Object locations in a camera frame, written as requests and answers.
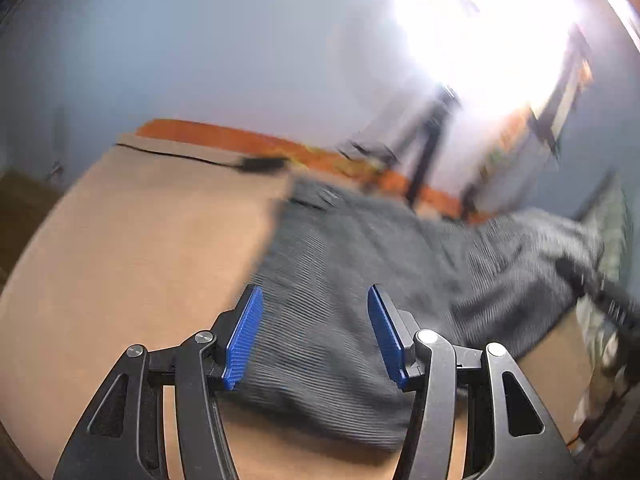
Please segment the orange floral bed sheet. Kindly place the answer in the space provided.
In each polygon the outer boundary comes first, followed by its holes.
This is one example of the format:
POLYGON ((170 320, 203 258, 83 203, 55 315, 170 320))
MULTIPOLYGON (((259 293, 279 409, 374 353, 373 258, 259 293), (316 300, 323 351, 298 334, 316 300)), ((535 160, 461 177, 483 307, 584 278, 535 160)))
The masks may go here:
MULTIPOLYGON (((337 152, 322 150, 315 146, 267 136, 266 134, 203 124, 178 119, 152 119, 134 133, 142 138, 175 141, 183 144, 220 148, 230 152, 252 156, 286 157, 296 169, 308 169, 340 176, 356 184, 363 184, 373 176, 373 166, 368 162, 350 162, 337 152)), ((374 187, 383 195, 404 197, 409 184, 407 177, 392 170, 374 187)), ((462 203, 454 196, 424 185, 419 193, 418 206, 430 206, 440 214, 451 218, 462 218, 462 203)))

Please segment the green white striped pillow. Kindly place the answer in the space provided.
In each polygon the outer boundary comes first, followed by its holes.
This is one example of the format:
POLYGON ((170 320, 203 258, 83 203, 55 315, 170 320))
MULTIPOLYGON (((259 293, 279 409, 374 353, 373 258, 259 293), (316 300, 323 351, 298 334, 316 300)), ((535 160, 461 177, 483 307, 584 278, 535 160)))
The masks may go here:
MULTIPOLYGON (((587 203, 580 208, 577 221, 597 231, 601 237, 602 252, 596 270, 614 284, 625 286, 631 268, 634 225, 617 172, 605 174, 587 203)), ((626 388, 625 364, 618 330, 594 302, 588 297, 580 298, 575 313, 591 366, 589 385, 574 414, 574 422, 582 424, 600 417, 614 394, 626 388)))

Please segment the colourful hanging fabric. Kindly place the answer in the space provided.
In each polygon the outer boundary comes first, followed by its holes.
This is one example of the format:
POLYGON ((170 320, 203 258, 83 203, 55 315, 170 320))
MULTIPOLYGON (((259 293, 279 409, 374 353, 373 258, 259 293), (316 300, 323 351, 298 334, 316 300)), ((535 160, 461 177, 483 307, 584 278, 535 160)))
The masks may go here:
POLYGON ((580 56, 577 61, 568 62, 561 80, 541 110, 534 112, 531 108, 526 108, 506 121, 497 142, 480 166, 480 175, 488 177, 506 168, 508 162, 514 159, 516 151, 524 146, 529 133, 533 133, 538 143, 552 157, 557 158, 568 115, 575 109, 579 96, 591 81, 592 70, 585 58, 580 56))

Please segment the tall grey tripod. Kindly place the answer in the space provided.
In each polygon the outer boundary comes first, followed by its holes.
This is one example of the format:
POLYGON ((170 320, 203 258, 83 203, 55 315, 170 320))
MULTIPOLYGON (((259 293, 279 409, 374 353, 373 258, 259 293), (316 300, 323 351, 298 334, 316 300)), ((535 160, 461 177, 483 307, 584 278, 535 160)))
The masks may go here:
POLYGON ((590 47, 582 31, 570 34, 562 70, 549 99, 512 120, 461 196, 463 220, 504 214, 526 199, 550 160, 561 155, 568 116, 592 81, 590 47))

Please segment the small black tripod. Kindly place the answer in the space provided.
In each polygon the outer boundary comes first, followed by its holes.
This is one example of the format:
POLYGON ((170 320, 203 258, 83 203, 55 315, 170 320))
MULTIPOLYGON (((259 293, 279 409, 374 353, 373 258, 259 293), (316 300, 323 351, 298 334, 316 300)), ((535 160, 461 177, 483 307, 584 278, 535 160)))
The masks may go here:
POLYGON ((377 188, 382 183, 382 179, 400 164, 401 157, 405 155, 410 146, 416 140, 422 140, 422 151, 404 193, 407 206, 414 209, 440 138, 459 106, 460 101, 454 90, 448 87, 439 87, 435 99, 427 111, 418 118, 414 125, 408 128, 408 132, 404 133, 392 148, 369 152, 368 157, 373 162, 374 170, 372 176, 364 180, 363 192, 370 193, 377 188))

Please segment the grey checked shorts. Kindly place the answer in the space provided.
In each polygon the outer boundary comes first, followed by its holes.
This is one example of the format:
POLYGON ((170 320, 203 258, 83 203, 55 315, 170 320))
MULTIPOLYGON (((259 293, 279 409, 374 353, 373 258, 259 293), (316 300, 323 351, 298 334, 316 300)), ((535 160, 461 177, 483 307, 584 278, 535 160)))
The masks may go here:
POLYGON ((264 314, 231 399, 395 451, 412 399, 386 373, 367 309, 372 286, 452 344, 497 341, 520 358, 573 301, 556 260, 592 266, 601 252, 595 229, 539 209, 464 226, 299 178, 254 274, 264 314))

